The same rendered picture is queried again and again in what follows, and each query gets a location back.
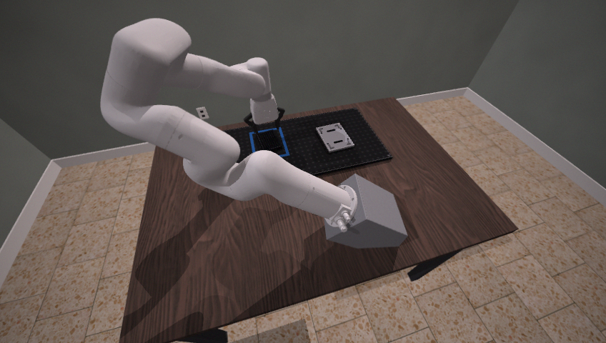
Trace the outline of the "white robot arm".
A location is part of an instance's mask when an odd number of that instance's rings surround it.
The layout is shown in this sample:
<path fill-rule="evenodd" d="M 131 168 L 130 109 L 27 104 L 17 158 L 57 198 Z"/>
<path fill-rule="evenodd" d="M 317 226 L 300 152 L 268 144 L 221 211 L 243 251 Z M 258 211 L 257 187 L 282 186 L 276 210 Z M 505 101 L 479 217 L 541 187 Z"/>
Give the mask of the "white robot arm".
<path fill-rule="evenodd" d="M 186 174 L 203 187 L 239 201 L 270 194 L 346 232 L 357 209 L 353 188 L 338 189 L 272 151 L 256 151 L 238 164 L 240 148 L 233 137 L 177 106 L 155 105 L 162 86 L 258 102 L 271 99 L 265 59 L 229 67 L 188 54 L 191 44 L 189 34 L 166 19 L 146 19 L 118 31 L 101 92 L 106 122 L 122 134 L 183 157 Z"/>

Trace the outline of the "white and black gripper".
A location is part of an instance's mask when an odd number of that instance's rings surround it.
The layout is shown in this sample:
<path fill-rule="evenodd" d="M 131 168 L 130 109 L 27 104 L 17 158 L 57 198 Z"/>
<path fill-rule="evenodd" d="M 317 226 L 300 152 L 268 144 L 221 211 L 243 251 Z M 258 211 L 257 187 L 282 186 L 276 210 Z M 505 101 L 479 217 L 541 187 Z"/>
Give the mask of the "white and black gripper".
<path fill-rule="evenodd" d="M 269 121 L 275 121 L 275 126 L 279 129 L 280 119 L 283 117 L 285 110 L 277 107 L 274 95 L 268 101 L 258 102 L 250 99 L 251 113 L 244 118 L 249 126 L 253 127 L 254 133 L 258 134 L 257 125 Z M 278 111 L 280 113 L 278 114 Z M 253 118 L 252 121 L 249 121 Z"/>

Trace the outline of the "black perforated breadboard plate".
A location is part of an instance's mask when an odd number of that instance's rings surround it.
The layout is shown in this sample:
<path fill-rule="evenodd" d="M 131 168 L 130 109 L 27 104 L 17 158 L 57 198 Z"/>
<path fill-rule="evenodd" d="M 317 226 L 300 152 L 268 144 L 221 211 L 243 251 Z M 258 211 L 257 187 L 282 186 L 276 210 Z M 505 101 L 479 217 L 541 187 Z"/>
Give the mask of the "black perforated breadboard plate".
<path fill-rule="evenodd" d="M 316 128 L 336 123 L 341 124 L 354 147 L 329 153 Z M 279 125 L 289 151 L 289 156 L 282 158 L 313 176 L 392 159 L 392 155 L 356 107 L 285 119 Z M 239 144 L 238 164 L 252 154 L 249 133 L 253 131 L 251 126 L 223 131 Z"/>

